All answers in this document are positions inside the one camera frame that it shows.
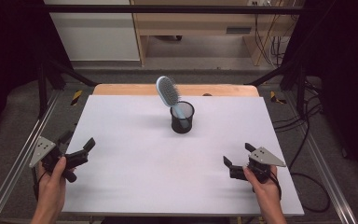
aluminum rail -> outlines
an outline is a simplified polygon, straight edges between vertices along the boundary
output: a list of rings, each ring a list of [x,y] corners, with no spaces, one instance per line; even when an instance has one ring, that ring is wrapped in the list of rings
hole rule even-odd
[[[45,116],[37,120],[31,134],[29,135],[27,141],[22,147],[19,156],[17,157],[9,173],[7,174],[7,177],[0,188],[0,214],[7,202],[8,197],[10,196],[10,193],[14,189],[14,186],[16,185],[20,177],[22,170],[28,164],[29,159],[34,151],[34,146],[36,145],[37,138],[45,128],[46,123],[60,95],[61,95],[61,91],[53,91],[48,102],[48,109],[45,113]]]
[[[297,114],[296,107],[295,107],[295,96],[294,94],[289,94],[288,92],[284,92],[286,99],[288,100],[288,104],[292,108],[293,112]],[[301,125],[301,131],[305,135],[307,130],[307,127],[304,125]],[[327,165],[326,161],[324,160],[324,156],[321,153],[321,150],[318,148],[318,145],[316,144],[315,140],[313,139],[313,136],[311,133],[309,133],[307,137],[307,143],[310,147],[310,155],[313,159],[313,162],[315,163],[316,169],[319,172],[319,175],[321,176],[322,181],[324,182],[324,187],[326,188],[331,202],[335,206],[337,210],[337,214],[339,218],[341,219],[342,223],[345,224],[355,224],[357,223],[356,218],[345,199],[344,194],[341,191],[341,188],[339,187],[338,182],[334,178],[333,173],[331,172],[329,166]]]
[[[32,12],[54,13],[197,13],[197,14],[281,14],[303,15],[323,12],[303,7],[228,7],[228,6],[162,6],[162,5],[40,5],[22,6]]]

background wall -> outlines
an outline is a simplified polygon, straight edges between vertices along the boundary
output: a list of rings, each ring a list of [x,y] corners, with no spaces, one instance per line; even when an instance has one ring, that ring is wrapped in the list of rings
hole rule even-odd
[[[129,5],[128,0],[46,0],[46,4]],[[71,61],[139,61],[131,14],[51,13]]]

floor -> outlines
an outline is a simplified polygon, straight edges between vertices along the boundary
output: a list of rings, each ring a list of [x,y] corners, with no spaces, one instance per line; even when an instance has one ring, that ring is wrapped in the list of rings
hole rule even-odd
[[[76,62],[74,65],[77,71],[85,77],[103,83],[154,83],[157,77],[170,75],[178,83],[244,84],[273,69],[273,65],[267,63],[254,67],[246,46],[241,37],[237,36],[227,38],[184,36],[182,41],[175,40],[173,36],[154,36],[149,44],[145,66],[121,62]],[[74,92],[81,89],[85,96],[92,92],[92,88],[85,87],[70,77],[65,77],[65,79],[68,85],[59,93],[60,97],[58,105],[54,108],[54,114],[48,125],[43,128],[43,135],[51,138],[57,137],[62,130],[75,128],[74,125],[81,115],[81,106],[85,104],[87,98],[81,97],[76,106],[68,106]],[[277,85],[280,80],[281,77],[275,77],[258,87],[260,95],[265,98],[272,121],[291,118],[295,115],[289,104],[282,103],[284,100],[289,101],[289,96],[293,94],[280,90]],[[310,77],[310,82],[320,85],[318,78]],[[272,91],[275,92],[280,102],[271,101]],[[312,92],[306,94],[308,99],[312,95]],[[21,154],[21,149],[37,122],[37,114],[36,83],[32,82],[19,87],[8,96],[7,108],[0,119],[0,187],[16,162],[17,156]],[[301,127],[277,132],[287,161],[293,159],[303,139]],[[358,165],[356,161],[342,157],[339,150],[340,143],[322,113],[312,117],[310,130],[358,223]],[[295,163],[294,171],[313,176],[323,183],[310,155],[311,152],[310,146],[305,146],[305,150],[301,152]],[[293,179],[303,204],[318,209],[326,205],[327,199],[318,185],[301,176],[293,176]],[[17,184],[11,189],[12,193],[2,208],[0,223],[24,223],[24,220],[29,219],[33,213],[35,201],[30,170],[28,168],[20,170],[19,178],[13,181]],[[289,223],[345,223],[337,214],[337,204],[331,204],[327,211],[322,213],[307,209],[305,212],[306,215],[303,217],[289,217]],[[250,219],[251,217],[244,217],[241,223],[259,223],[258,217]],[[61,220],[62,223],[64,221],[80,223],[80,221],[87,222],[88,218],[64,215]],[[101,219],[96,218],[94,223],[99,223],[99,221]],[[236,223],[237,219],[232,218],[231,222]]]

white table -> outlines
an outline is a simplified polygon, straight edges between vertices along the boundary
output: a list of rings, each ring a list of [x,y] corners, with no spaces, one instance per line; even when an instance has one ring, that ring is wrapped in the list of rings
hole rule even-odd
[[[63,212],[94,216],[259,215],[248,182],[229,178],[223,156],[245,165],[248,142],[284,161],[263,98],[183,96],[195,107],[193,129],[171,129],[159,96],[91,95],[68,147],[93,137],[89,162],[67,184]],[[304,215],[287,168],[278,168],[282,210]]]

human hand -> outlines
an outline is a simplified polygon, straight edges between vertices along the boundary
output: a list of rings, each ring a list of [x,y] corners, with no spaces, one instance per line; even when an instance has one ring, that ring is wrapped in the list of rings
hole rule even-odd
[[[281,198],[277,185],[270,178],[266,183],[261,184],[248,167],[243,167],[243,172],[246,179],[254,188],[261,215],[267,223],[286,223],[281,208]],[[277,167],[271,165],[271,172],[277,176]]]
[[[51,175],[46,173],[42,163],[39,162],[39,198],[34,212],[34,223],[55,223],[65,201],[65,178],[62,172],[65,169],[66,158],[61,157],[54,167]]]

